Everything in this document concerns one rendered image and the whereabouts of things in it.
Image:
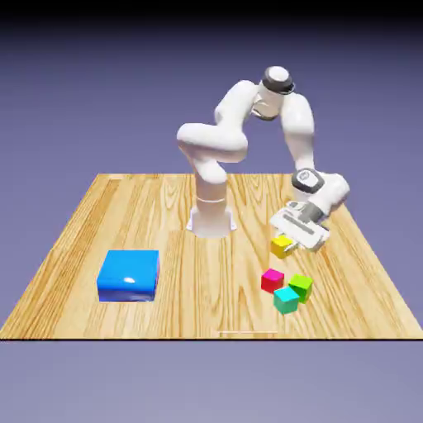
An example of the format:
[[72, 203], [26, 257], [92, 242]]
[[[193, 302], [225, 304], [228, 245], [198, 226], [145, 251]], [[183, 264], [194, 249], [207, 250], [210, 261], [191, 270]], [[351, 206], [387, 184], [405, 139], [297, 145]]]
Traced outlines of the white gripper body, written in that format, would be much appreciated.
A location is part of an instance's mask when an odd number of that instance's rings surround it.
[[317, 251], [329, 239], [330, 231], [313, 221], [299, 220], [299, 211], [283, 207], [270, 218], [270, 224], [280, 235], [292, 240], [295, 246]]

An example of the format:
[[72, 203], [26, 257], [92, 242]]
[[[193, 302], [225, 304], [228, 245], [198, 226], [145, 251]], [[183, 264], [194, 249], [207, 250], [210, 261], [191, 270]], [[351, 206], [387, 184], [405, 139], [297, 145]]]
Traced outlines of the small yellow cube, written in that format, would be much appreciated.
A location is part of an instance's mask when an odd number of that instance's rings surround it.
[[285, 235], [275, 236], [271, 239], [270, 252], [279, 259], [285, 258], [291, 251], [286, 252], [285, 248], [293, 241]]

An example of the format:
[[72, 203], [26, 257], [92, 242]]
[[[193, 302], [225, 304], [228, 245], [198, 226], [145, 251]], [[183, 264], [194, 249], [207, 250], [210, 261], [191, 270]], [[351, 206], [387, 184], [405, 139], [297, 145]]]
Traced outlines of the small magenta cube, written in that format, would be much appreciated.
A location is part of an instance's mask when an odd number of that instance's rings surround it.
[[276, 269], [267, 269], [261, 276], [261, 289], [273, 293], [284, 285], [284, 274]]

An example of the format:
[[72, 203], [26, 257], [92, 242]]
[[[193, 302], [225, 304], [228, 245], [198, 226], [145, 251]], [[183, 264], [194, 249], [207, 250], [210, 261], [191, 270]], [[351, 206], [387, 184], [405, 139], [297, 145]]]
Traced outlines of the small green cube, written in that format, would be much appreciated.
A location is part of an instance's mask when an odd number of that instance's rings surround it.
[[294, 274], [288, 286], [299, 296], [299, 302], [306, 303], [311, 295], [313, 279], [301, 274]]

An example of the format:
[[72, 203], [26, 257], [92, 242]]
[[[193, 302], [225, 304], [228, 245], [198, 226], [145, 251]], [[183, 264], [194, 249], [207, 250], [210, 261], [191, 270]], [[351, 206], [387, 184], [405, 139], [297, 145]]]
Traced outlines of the small cyan cube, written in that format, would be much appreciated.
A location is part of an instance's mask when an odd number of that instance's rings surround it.
[[281, 314], [295, 312], [300, 297], [290, 287], [279, 288], [273, 292], [273, 304]]

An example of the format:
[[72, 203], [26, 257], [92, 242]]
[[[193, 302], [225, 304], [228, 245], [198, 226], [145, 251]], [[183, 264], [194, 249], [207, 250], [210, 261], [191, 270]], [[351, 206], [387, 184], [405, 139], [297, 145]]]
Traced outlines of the large blue box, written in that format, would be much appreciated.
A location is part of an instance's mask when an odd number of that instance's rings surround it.
[[159, 280], [158, 250], [109, 250], [97, 276], [100, 302], [152, 302]]

